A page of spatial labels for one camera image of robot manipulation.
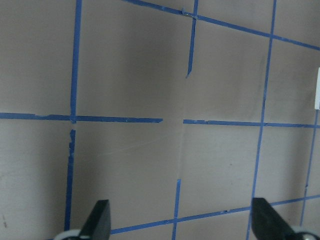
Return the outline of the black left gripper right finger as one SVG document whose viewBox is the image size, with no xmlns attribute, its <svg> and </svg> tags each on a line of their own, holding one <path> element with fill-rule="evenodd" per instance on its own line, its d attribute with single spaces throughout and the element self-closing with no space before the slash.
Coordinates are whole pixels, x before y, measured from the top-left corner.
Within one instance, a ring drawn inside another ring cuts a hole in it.
<svg viewBox="0 0 320 240">
<path fill-rule="evenodd" d="M 252 199 L 251 228 L 257 240 L 289 240 L 293 236 L 293 229 L 262 197 Z"/>
</svg>

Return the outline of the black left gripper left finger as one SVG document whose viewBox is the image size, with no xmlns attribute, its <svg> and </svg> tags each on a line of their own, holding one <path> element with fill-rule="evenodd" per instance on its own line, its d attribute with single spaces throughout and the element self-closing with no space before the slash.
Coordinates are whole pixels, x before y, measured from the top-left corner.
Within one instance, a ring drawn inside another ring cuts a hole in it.
<svg viewBox="0 0 320 240">
<path fill-rule="evenodd" d="M 78 234 L 80 240 L 108 240 L 111 235 L 110 201 L 98 200 Z"/>
</svg>

